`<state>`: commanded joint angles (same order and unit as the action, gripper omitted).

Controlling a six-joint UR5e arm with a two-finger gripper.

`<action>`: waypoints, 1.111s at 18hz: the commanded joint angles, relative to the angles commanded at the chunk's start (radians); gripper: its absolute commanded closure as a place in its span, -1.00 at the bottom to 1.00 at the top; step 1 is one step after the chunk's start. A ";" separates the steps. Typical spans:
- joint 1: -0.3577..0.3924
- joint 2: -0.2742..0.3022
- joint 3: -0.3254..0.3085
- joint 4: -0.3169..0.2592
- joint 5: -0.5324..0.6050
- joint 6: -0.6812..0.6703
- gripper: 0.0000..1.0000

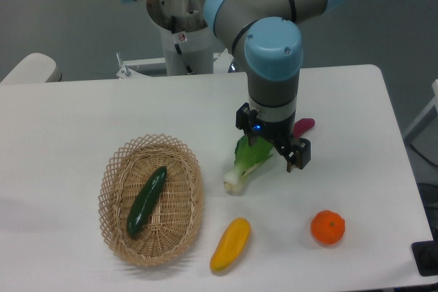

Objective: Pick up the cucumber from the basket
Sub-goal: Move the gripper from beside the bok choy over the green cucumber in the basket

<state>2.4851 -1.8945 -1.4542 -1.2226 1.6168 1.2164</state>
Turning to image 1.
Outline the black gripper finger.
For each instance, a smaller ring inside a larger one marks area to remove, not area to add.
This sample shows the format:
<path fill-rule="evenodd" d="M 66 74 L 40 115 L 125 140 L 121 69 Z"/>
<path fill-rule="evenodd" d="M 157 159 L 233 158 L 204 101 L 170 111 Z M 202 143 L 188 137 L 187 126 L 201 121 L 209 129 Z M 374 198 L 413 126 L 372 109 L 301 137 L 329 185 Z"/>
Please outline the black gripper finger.
<path fill-rule="evenodd" d="M 249 146 L 254 146 L 257 142 L 258 134 L 255 128 L 257 126 L 257 115 L 258 111 L 251 109 L 249 103 L 244 103 L 236 111 L 235 126 L 237 129 L 243 130 Z"/>
<path fill-rule="evenodd" d="M 294 168 L 302 170 L 311 160 L 311 142 L 305 138 L 290 137 L 275 141 L 276 151 L 286 160 L 287 172 Z"/>

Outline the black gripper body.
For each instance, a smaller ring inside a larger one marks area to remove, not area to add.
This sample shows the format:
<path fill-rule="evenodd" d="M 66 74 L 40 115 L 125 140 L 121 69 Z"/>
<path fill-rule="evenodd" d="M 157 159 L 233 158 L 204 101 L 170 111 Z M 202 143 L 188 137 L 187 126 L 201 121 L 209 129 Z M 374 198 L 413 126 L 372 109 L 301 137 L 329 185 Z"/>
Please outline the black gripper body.
<path fill-rule="evenodd" d="M 295 114 L 277 122 L 269 122 L 256 116 L 250 121 L 250 129 L 246 135 L 250 140 L 250 145 L 253 145 L 259 137 L 271 144 L 285 145 L 295 138 L 293 134 L 294 123 Z"/>

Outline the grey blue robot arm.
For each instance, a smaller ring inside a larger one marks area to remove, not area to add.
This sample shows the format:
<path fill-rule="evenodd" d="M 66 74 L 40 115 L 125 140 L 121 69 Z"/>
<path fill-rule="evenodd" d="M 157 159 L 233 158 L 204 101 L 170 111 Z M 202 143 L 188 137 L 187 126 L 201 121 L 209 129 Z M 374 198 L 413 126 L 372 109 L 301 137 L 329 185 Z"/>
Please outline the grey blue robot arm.
<path fill-rule="evenodd" d="M 303 59 L 298 24 L 344 1 L 146 0 L 146 7 L 162 34 L 168 74 L 210 72 L 212 40 L 219 39 L 247 74 L 249 101 L 236 113 L 237 128 L 251 144 L 270 142 L 289 168 L 302 169 L 311 144 L 293 132 Z"/>

